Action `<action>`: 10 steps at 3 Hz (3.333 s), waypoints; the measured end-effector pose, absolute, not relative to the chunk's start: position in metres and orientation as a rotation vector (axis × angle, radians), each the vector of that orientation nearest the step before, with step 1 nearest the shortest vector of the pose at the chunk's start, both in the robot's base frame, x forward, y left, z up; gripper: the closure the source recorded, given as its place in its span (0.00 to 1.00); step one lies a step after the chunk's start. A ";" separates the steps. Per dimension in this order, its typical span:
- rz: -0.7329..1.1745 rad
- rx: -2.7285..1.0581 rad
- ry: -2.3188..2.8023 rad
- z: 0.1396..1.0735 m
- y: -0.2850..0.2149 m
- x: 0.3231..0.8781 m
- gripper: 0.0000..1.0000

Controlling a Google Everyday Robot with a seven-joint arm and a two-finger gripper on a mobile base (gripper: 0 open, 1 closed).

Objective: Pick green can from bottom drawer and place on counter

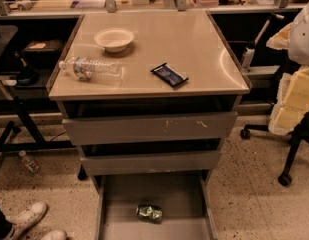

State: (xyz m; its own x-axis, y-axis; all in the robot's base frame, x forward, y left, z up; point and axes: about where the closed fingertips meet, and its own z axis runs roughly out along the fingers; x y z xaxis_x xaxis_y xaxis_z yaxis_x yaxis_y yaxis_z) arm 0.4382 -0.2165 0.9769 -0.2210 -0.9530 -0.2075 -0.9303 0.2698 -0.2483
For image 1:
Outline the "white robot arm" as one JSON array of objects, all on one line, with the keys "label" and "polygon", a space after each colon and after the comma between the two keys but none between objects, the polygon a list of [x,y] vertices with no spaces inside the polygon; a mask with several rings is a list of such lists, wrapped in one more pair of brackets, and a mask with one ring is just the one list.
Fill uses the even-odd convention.
[{"label": "white robot arm", "polygon": [[270,116],[269,131],[283,136],[293,131],[309,112],[309,2],[292,23],[267,41],[266,46],[285,49],[288,58],[300,65],[295,73],[282,75],[277,103]]}]

